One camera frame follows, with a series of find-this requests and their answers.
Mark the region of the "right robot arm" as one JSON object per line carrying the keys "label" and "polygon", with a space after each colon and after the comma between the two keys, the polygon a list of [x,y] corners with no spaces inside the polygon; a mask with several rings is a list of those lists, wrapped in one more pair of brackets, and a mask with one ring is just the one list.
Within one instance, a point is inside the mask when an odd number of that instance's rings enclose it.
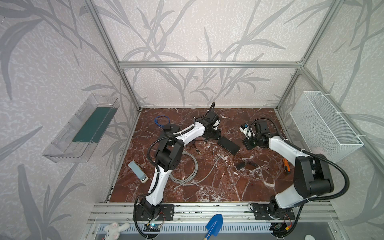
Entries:
{"label": "right robot arm", "polygon": [[[336,199],[349,190],[350,178],[340,166],[321,154],[316,155],[294,145],[280,132],[271,133],[269,121],[270,119],[260,118],[251,125],[240,126],[240,131],[246,136],[244,145],[247,150],[260,147],[280,154],[289,165],[294,166],[294,180],[289,188],[272,196],[268,204],[251,203],[250,209],[256,218],[279,220],[293,208],[313,201]],[[344,186],[337,193],[334,193],[330,168],[335,168],[344,178]]]}

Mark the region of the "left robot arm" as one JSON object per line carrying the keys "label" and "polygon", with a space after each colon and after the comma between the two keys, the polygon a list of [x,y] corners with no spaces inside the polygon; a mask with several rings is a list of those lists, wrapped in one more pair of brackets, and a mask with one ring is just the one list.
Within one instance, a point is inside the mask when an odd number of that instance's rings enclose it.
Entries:
{"label": "left robot arm", "polygon": [[134,220],[154,220],[160,215],[167,181],[181,162],[184,147],[199,137],[218,138],[221,133],[219,124],[218,114],[214,107],[210,107],[183,130],[174,124],[163,127],[162,135],[147,151],[147,159],[155,167],[155,172],[149,191],[135,200]]}

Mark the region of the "small black network switch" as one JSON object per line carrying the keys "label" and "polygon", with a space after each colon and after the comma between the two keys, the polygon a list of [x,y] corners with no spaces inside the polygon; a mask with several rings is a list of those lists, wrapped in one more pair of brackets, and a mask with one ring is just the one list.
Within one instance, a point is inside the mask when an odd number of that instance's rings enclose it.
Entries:
{"label": "small black network switch", "polygon": [[240,150],[240,146],[225,137],[220,137],[220,139],[218,140],[218,145],[234,156]]}

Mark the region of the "black power adapter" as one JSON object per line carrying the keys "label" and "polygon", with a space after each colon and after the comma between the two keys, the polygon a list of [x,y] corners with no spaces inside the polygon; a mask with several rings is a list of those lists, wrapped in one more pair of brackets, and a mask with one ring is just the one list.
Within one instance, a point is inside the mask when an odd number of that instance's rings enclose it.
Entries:
{"label": "black power adapter", "polygon": [[235,165],[237,171],[240,171],[242,169],[244,169],[246,166],[252,166],[254,168],[258,168],[259,165],[255,162],[252,162],[252,161],[247,161],[247,162],[239,162]]}

